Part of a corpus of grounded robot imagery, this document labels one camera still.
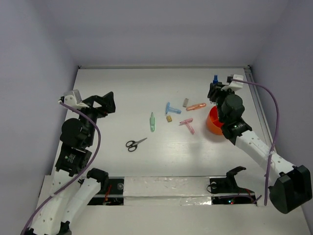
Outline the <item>grey eraser block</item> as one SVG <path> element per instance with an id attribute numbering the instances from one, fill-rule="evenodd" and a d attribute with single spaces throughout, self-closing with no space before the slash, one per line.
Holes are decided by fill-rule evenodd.
<path id="1" fill-rule="evenodd" d="M 185 98 L 183 102 L 183 107 L 187 107 L 189 99 Z"/>

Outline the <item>black scissors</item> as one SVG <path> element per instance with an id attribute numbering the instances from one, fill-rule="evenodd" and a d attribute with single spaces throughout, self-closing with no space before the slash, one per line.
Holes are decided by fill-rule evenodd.
<path id="1" fill-rule="evenodd" d="M 134 152 L 134 151 L 137 149 L 138 145 L 139 145 L 140 143 L 142 143 L 143 141 L 145 141 L 146 139 L 147 139 L 147 138 L 143 138 L 143 139 L 141 139 L 141 140 L 139 140 L 139 141 L 131 140 L 131 141 L 128 141 L 128 142 L 125 144 L 125 146 L 127 147 L 127 149 L 128 149 L 129 152 Z"/>

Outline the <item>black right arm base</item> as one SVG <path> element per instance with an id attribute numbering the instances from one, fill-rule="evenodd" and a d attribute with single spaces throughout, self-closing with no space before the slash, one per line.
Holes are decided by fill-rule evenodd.
<path id="1" fill-rule="evenodd" d="M 212 194 L 221 194 L 221 193 L 248 193 L 253 194 L 254 191 L 251 191 L 247 188 L 241 188 L 237 185 L 235 176 L 240 172 L 246 170 L 243 166 L 238 166 L 226 173 L 222 177 L 211 177 L 209 179 L 209 184 L 207 186 L 207 191 Z"/>

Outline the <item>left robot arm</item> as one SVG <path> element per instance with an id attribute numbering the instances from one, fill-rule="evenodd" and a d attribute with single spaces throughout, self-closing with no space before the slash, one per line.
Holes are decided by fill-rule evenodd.
<path id="1" fill-rule="evenodd" d="M 28 219 L 23 235 L 70 235 L 90 200 L 109 186 L 109 174 L 90 165 L 101 144 L 96 122 L 116 110 L 113 92 L 82 99 L 78 90 L 72 90 L 64 93 L 58 103 L 78 117 L 62 125 L 61 150 L 49 196 Z"/>

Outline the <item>blue white glue bottle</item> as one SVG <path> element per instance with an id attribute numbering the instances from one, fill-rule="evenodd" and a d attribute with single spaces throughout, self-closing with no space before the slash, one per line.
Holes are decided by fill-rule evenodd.
<path id="1" fill-rule="evenodd" d="M 214 75 L 214 78 L 213 78 L 213 84 L 217 84 L 219 82 L 218 80 L 218 75 Z"/>

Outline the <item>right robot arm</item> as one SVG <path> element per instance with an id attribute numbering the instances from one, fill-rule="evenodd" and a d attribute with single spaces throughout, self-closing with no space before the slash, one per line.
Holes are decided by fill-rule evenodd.
<path id="1" fill-rule="evenodd" d="M 227 84 L 212 82 L 207 97 L 216 104 L 223 136 L 264 169 L 264 204 L 270 201 L 287 214 L 312 200 L 311 173 L 304 165 L 296 166 L 277 154 L 275 144 L 267 146 L 243 120 L 243 100 L 235 94 L 243 83 L 234 78 Z"/>

